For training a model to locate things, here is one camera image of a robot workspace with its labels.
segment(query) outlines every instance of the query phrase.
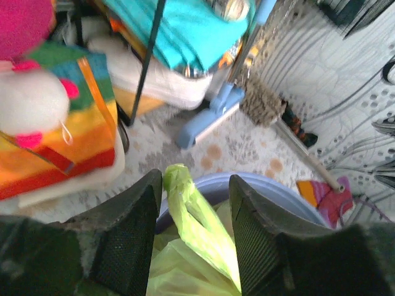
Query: blue plastic basin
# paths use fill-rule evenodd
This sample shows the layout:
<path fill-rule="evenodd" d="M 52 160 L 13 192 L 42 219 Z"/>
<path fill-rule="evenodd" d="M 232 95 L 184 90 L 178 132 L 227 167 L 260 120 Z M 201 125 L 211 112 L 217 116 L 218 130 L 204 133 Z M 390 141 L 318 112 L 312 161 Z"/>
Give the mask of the blue plastic basin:
<path fill-rule="evenodd" d="M 258 193 L 287 209 L 291 213 L 311 221 L 315 224 L 330 227 L 321 214 L 299 194 L 284 185 L 261 175 L 253 173 L 214 173 L 195 179 L 195 185 L 211 205 L 219 204 L 229 199 L 229 178 L 239 175 L 249 183 Z M 168 208 L 157 220 L 156 233 L 161 233 L 172 224 L 172 217 Z"/>

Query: plastic bag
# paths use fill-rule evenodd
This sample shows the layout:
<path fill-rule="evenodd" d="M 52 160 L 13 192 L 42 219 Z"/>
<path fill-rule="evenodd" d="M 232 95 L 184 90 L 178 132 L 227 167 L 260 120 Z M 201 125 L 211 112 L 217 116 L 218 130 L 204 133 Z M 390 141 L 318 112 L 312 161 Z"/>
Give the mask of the plastic bag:
<path fill-rule="evenodd" d="M 241 293 L 178 235 L 166 231 L 155 237 L 146 295 L 241 296 Z"/>
<path fill-rule="evenodd" d="M 185 244 L 231 279 L 241 292 L 236 246 L 218 215 L 195 188 L 184 165 L 170 165 L 164 174 L 168 210 Z"/>
<path fill-rule="evenodd" d="M 169 166 L 164 188 L 175 225 L 155 238 L 147 295 L 240 296 L 235 243 L 187 167 Z"/>
<path fill-rule="evenodd" d="M 218 218 L 220 218 L 223 227 L 226 229 L 231 237 L 234 237 L 233 225 L 232 225 L 232 215 L 230 211 L 230 200 L 226 200 L 219 204 L 217 209 Z"/>

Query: stuffed toy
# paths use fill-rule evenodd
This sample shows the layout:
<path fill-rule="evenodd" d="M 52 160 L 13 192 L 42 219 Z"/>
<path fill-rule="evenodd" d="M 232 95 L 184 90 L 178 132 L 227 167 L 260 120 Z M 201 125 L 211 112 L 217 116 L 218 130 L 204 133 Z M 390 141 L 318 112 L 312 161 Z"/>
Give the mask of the stuffed toy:
<path fill-rule="evenodd" d="M 78 97 L 77 86 L 22 58 L 50 33 L 52 1 L 0 1 L 0 18 L 0 132 L 21 148 L 34 149 L 44 133 L 62 126 L 64 139 L 70 142 L 64 123 L 70 99 Z"/>
<path fill-rule="evenodd" d="M 44 133 L 60 127 L 65 141 L 71 141 L 64 123 L 70 99 L 79 95 L 73 82 L 43 70 L 34 60 L 26 60 L 11 71 L 0 72 L 0 89 L 0 131 L 15 138 L 19 147 L 34 149 Z"/>

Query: rainbow striped bag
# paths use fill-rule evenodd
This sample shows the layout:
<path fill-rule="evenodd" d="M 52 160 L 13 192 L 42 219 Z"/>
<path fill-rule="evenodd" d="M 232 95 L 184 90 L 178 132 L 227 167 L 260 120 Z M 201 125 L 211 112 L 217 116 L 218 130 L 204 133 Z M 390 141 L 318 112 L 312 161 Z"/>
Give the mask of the rainbow striped bag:
<path fill-rule="evenodd" d="M 34 150 L 0 137 L 0 200 L 41 189 L 115 160 L 117 106 L 104 54 L 46 42 L 29 55 L 43 68 L 78 85 L 65 123 L 73 137 L 67 145 L 62 129 L 44 135 Z"/>

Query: mop handle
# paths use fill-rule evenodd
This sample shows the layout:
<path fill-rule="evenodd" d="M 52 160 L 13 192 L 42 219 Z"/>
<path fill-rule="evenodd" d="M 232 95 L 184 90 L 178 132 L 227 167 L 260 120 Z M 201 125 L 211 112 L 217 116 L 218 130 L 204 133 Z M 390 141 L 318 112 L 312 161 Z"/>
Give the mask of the mop handle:
<path fill-rule="evenodd" d="M 261 28 L 261 26 L 265 25 L 267 19 L 269 18 L 270 13 L 272 12 L 274 5 L 277 0 L 262 0 L 259 3 L 259 6 L 254 14 L 254 18 L 252 19 L 251 26 L 255 26 L 253 32 L 248 36 L 246 44 L 244 44 L 241 48 L 241 53 L 238 56 L 235 65 L 232 69 L 232 73 L 229 77 L 231 83 L 234 82 L 237 75 L 239 74 L 241 68 L 243 67 L 244 61 L 246 60 L 251 47 L 254 45 L 256 36 Z"/>
<path fill-rule="evenodd" d="M 288 139 L 290 139 L 293 144 L 298 148 L 299 152 L 309 163 L 310 165 L 318 171 L 320 176 L 328 183 L 328 185 L 335 190 L 336 192 L 344 191 L 344 186 L 339 184 L 338 180 L 335 179 L 331 175 L 331 173 L 322 165 L 319 159 L 313 154 L 310 153 L 305 145 L 295 136 L 295 134 L 291 131 L 291 129 L 285 124 L 285 122 L 279 118 L 276 123 L 277 127 L 282 130 L 285 135 L 287 135 Z"/>

